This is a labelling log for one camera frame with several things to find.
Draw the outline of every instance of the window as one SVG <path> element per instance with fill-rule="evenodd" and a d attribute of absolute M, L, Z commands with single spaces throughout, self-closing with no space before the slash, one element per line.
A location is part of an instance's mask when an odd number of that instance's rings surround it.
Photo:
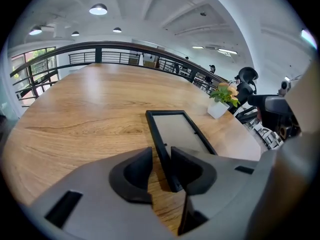
<path fill-rule="evenodd" d="M 47 52 L 53 51 L 55 47 L 47 47 L 38 50 L 32 50 L 18 56 L 11 58 L 12 61 L 12 71 L 15 71 L 24 63 L 43 55 Z M 58 71 L 50 70 L 57 67 L 57 58 L 52 56 L 41 60 L 33 65 L 31 65 L 31 75 L 27 68 L 15 74 L 13 79 L 13 86 L 17 93 L 17 98 L 19 99 L 23 107 L 31 105 L 37 97 L 39 97 L 44 91 L 49 89 L 52 84 L 43 85 L 36 87 L 34 90 L 30 90 L 32 86 L 32 80 L 34 85 L 51 83 L 59 80 Z"/>

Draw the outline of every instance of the wooden table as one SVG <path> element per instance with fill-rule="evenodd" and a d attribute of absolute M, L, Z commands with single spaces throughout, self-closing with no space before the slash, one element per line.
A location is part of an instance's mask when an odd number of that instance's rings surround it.
<path fill-rule="evenodd" d="M 146 110 L 185 110 L 218 155 L 260 159 L 260 146 L 229 112 L 207 114 L 208 95 L 176 75 L 119 64 L 91 64 L 43 93 L 12 130 L 2 169 L 15 196 L 30 204 L 73 169 L 151 146 L 148 191 L 153 209 L 173 232 L 184 191 L 170 192 L 145 116 Z"/>

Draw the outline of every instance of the railing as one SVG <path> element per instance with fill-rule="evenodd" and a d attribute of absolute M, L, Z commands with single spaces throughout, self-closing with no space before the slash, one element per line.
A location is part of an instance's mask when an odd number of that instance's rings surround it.
<path fill-rule="evenodd" d="M 80 50 L 90 51 L 69 54 L 69 64 L 48 68 L 45 63 L 47 58 Z M 226 81 L 203 67 L 170 52 L 136 43 L 117 41 L 82 42 L 54 49 L 19 66 L 10 74 L 10 77 L 13 78 L 17 73 L 26 70 L 28 76 L 14 82 L 13 86 L 17 87 L 17 84 L 24 83 L 26 80 L 29 84 L 15 93 L 20 101 L 35 100 L 49 88 L 48 86 L 52 86 L 59 80 L 58 70 L 91 63 L 138 66 L 141 53 L 144 54 L 145 59 L 143 66 L 140 67 L 183 77 L 207 93 L 216 88 L 219 83 Z"/>

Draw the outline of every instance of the desk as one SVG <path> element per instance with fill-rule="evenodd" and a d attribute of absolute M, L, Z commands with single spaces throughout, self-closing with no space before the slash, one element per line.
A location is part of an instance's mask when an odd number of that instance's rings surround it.
<path fill-rule="evenodd" d="M 232 114 L 219 119 L 207 114 L 209 101 L 177 75 L 137 66 L 88 65 L 53 85 L 18 121 L 3 151 L 5 179 L 15 198 L 28 205 L 83 164 L 151 146 L 153 209 L 176 233 L 185 193 L 170 192 L 146 110 L 185 110 L 220 156 L 260 159 L 260 146 Z"/>

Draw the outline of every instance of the white flower pot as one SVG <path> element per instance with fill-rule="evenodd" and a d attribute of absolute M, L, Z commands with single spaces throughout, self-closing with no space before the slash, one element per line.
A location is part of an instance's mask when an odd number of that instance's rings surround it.
<path fill-rule="evenodd" d="M 230 107 L 229 105 L 222 103 L 222 102 L 215 102 L 214 98 L 210 99 L 210 104 L 208 106 L 208 114 L 215 119 L 221 117 Z"/>

